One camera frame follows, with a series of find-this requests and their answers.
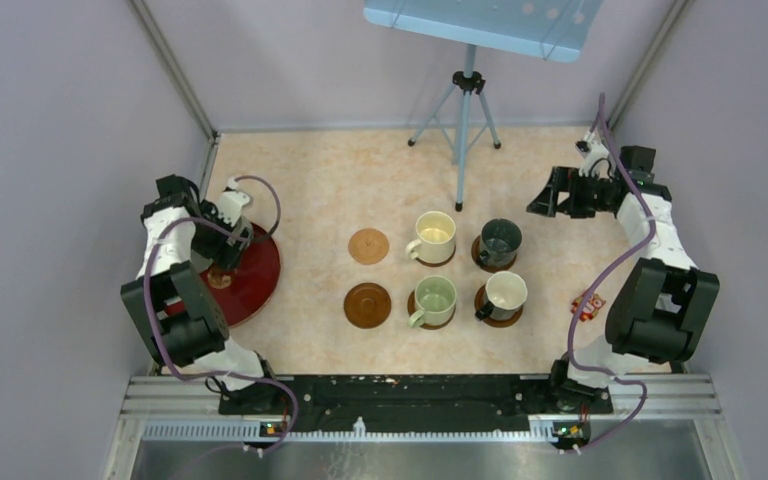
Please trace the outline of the dark grey cup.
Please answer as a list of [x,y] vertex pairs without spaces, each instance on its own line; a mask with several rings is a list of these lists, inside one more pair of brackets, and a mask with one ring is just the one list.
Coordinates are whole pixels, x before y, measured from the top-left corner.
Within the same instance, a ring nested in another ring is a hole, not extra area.
[[517,254],[522,233],[516,223],[505,218],[488,221],[481,230],[479,260],[485,265],[504,265]]

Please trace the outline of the dark wooden coaster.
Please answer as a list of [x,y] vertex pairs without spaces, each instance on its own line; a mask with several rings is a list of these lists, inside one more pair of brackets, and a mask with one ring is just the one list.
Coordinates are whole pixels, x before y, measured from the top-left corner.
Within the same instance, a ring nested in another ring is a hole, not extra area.
[[344,297],[343,310],[349,323],[360,329],[374,329],[389,317],[392,308],[387,290],[377,283],[352,287]]
[[442,266],[446,265],[447,263],[449,263],[449,262],[450,262],[450,261],[451,261],[451,260],[452,260],[452,259],[455,257],[455,254],[456,254],[456,250],[455,250],[455,251],[453,251],[453,252],[452,252],[452,254],[451,254],[451,255],[449,255],[449,257],[448,257],[448,258],[446,258],[445,260],[442,260],[442,261],[440,261],[440,262],[436,262],[436,263],[434,263],[434,262],[427,262],[427,261],[423,260],[423,259],[422,259],[422,258],[420,258],[420,257],[417,257],[417,258],[416,258],[416,259],[414,259],[414,260],[415,260],[416,262],[418,262],[419,264],[421,264],[421,265],[425,266],[425,267],[429,267],[429,268],[437,268],[437,267],[442,267]]
[[475,318],[494,328],[506,328],[515,324],[521,317],[524,306],[517,310],[500,310],[488,300],[486,286],[482,285],[474,298]]
[[496,266],[494,266],[494,265],[482,264],[480,262],[480,260],[479,260],[480,241],[481,241],[481,236],[480,235],[478,235],[478,236],[476,236],[474,238],[474,240],[472,242],[472,245],[471,245],[470,255],[471,255],[471,259],[472,259],[473,263],[475,265],[477,265],[481,270],[483,270],[485,272],[488,272],[488,273],[497,273],[497,272],[500,272],[500,271],[507,271],[507,270],[509,270],[511,267],[513,267],[516,264],[516,262],[518,260],[518,255],[517,254],[515,254],[512,257],[512,259],[507,264],[504,264],[504,265],[496,265]]
[[407,302],[406,302],[406,306],[407,306],[407,312],[408,312],[408,324],[409,324],[409,326],[411,328],[421,328],[421,329],[429,330],[429,331],[440,330],[440,329],[445,328],[446,326],[448,326],[452,322],[452,320],[455,317],[455,314],[457,312],[456,305],[453,305],[451,311],[448,314],[448,317],[446,318],[446,320],[444,322],[442,322],[440,324],[428,324],[428,323],[423,321],[423,317],[422,316],[419,316],[417,314],[418,307],[416,305],[416,292],[415,291],[412,291],[410,293],[410,295],[409,295],[409,297],[407,299]]

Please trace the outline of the white cup dark inside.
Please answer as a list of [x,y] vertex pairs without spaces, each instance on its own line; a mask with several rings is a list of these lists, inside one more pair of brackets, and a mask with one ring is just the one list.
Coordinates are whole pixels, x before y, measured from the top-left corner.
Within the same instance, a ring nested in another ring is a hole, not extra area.
[[517,310],[528,299],[525,280],[510,271],[494,273],[484,285],[488,300],[500,310]]

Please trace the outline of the cream mug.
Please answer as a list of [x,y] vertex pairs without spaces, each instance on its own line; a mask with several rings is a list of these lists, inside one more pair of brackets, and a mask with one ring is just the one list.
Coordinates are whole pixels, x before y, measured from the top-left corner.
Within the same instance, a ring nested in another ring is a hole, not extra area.
[[454,220],[441,211],[428,211],[415,223],[416,238],[405,247],[409,260],[422,258],[427,262],[445,260],[456,250],[457,227]]

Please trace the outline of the light wooden coaster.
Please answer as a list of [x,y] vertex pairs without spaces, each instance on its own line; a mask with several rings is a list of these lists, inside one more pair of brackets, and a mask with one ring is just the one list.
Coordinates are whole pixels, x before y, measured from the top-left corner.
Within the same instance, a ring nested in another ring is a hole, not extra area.
[[362,265],[373,265],[383,260],[389,252],[389,240],[378,229],[364,228],[349,239],[348,253]]

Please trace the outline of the light green mug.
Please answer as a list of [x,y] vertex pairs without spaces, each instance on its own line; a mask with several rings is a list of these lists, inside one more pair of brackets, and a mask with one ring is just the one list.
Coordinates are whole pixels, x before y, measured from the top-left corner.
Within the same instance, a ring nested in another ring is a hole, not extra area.
[[440,324],[446,320],[458,294],[454,283],[447,277],[431,275],[423,278],[414,289],[417,314],[428,324]]

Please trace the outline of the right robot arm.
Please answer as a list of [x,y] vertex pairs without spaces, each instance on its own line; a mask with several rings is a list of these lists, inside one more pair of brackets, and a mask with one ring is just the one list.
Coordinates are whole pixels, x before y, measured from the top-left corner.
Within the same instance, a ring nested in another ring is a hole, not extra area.
[[656,152],[624,146],[619,160],[598,141],[580,140],[580,167],[553,167],[528,212],[587,219],[610,212],[636,263],[608,311],[605,332],[552,365],[549,404],[560,412],[602,399],[615,375],[644,363],[684,362],[695,352],[716,297],[718,277],[689,257],[672,219],[673,197],[655,182]]

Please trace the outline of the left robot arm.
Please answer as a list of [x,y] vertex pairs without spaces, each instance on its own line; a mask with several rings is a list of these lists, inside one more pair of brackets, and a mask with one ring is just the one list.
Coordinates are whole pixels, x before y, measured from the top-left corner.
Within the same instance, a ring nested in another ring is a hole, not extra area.
[[268,303],[281,258],[277,228],[246,217],[253,199],[240,180],[230,177],[210,201],[185,177],[158,179],[158,196],[140,215],[143,262],[120,297],[155,362],[170,371],[192,368],[227,409],[263,414],[287,397],[267,361],[230,330]]

